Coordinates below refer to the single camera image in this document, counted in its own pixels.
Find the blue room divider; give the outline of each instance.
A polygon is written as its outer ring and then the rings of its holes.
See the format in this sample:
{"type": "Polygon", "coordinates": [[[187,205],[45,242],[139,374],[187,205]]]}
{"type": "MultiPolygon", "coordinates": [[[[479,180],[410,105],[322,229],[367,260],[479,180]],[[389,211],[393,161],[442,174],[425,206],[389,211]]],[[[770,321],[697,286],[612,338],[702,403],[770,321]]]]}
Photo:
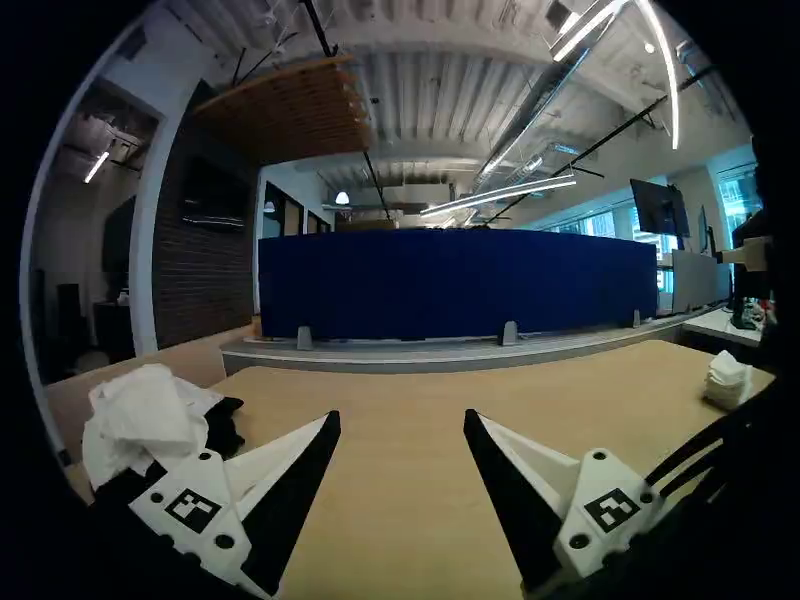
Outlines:
{"type": "Polygon", "coordinates": [[[653,317],[655,246],[523,230],[397,230],[259,241],[263,335],[421,339],[653,317]]]}

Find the wooden table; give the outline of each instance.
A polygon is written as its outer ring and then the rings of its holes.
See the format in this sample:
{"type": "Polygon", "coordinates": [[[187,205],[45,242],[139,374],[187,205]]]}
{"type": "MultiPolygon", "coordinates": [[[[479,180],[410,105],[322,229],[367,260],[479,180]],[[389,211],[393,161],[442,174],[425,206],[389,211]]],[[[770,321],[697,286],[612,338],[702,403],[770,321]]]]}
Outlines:
{"type": "MultiPolygon", "coordinates": [[[[605,446],[646,474],[722,413],[712,356],[647,341],[525,367],[424,375],[244,369],[251,449],[338,409],[342,435],[282,581],[287,599],[518,600],[520,575],[462,434],[464,411],[560,452],[605,446]]],[[[754,392],[772,377],[754,372],[754,392]]]]}

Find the wall-mounted tv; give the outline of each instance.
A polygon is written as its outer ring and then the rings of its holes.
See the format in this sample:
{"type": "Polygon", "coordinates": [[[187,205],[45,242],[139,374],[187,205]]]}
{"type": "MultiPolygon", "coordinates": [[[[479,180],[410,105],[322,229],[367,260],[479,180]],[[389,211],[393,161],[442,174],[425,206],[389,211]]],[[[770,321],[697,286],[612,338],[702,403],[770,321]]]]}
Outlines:
{"type": "Polygon", "coordinates": [[[250,206],[250,186],[236,175],[195,157],[183,183],[181,219],[224,231],[243,231],[250,206]]]}

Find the ceiling light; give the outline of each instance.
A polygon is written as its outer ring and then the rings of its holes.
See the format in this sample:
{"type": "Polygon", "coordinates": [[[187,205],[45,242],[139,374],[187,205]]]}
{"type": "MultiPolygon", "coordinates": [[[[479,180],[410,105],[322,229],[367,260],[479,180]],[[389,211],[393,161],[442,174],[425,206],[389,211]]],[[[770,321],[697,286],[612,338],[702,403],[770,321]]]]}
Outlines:
{"type": "Polygon", "coordinates": [[[102,166],[103,166],[103,163],[104,163],[104,162],[106,162],[106,159],[107,159],[108,157],[109,157],[109,153],[108,153],[107,151],[106,151],[106,152],[103,152],[103,153],[100,155],[100,158],[98,158],[98,159],[97,159],[97,162],[96,162],[96,163],[94,163],[94,166],[92,167],[92,170],[91,170],[91,171],[89,171],[89,173],[86,175],[86,178],[83,180],[83,183],[89,183],[89,182],[92,180],[92,177],[94,177],[94,174],[95,174],[95,173],[97,173],[97,170],[98,170],[100,167],[102,167],[102,166]]]}
{"type": "Polygon", "coordinates": [[[536,169],[542,166],[542,162],[544,159],[541,156],[537,156],[533,160],[531,160],[528,164],[522,167],[523,173],[533,173],[536,169]]]}
{"type": "Polygon", "coordinates": [[[458,210],[459,208],[469,208],[492,202],[494,200],[501,200],[503,198],[510,198],[512,196],[525,196],[532,192],[542,192],[544,190],[552,190],[555,188],[565,187],[568,185],[575,185],[575,177],[573,175],[562,175],[561,177],[551,177],[550,179],[540,179],[539,181],[530,181],[520,185],[512,185],[509,187],[492,190],[483,194],[475,194],[473,196],[465,196],[453,202],[440,204],[434,208],[426,208],[420,212],[421,217],[432,217],[433,215],[440,215],[451,210],[458,210]]]}
{"type": "Polygon", "coordinates": [[[679,121],[680,110],[678,107],[678,79],[675,76],[675,63],[672,62],[672,53],[670,52],[667,36],[664,33],[664,28],[658,20],[656,11],[649,0],[635,0],[639,10],[642,11],[647,25],[656,36],[658,47],[661,50],[661,56],[664,58],[664,63],[667,67],[667,80],[669,81],[669,100],[672,107],[672,149],[678,149],[678,136],[679,136],[679,121]]]}
{"type": "Polygon", "coordinates": [[[570,28],[550,48],[553,60],[561,62],[595,27],[609,17],[616,15],[626,2],[628,0],[597,0],[586,9],[586,12],[577,21],[573,22],[570,28]]]}
{"type": "Polygon", "coordinates": [[[572,26],[575,25],[575,23],[580,21],[580,19],[581,16],[578,13],[570,12],[569,16],[567,17],[567,20],[564,21],[564,24],[561,26],[561,29],[558,30],[558,35],[564,35],[565,33],[567,33],[570,29],[572,29],[572,26]]]}

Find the white tissue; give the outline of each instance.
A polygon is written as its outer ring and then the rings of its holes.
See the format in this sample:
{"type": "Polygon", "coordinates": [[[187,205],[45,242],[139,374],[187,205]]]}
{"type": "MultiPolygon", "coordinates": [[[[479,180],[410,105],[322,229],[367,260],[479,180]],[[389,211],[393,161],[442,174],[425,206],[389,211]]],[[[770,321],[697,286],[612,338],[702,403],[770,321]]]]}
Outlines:
{"type": "Polygon", "coordinates": [[[720,408],[735,409],[750,397],[752,370],[723,350],[708,366],[705,397],[720,408]]]}
{"type": "Polygon", "coordinates": [[[153,459],[166,470],[205,447],[203,415],[223,396],[145,365],[89,392],[94,416],[83,432],[83,461],[97,489],[130,467],[144,475],[153,459]]]}

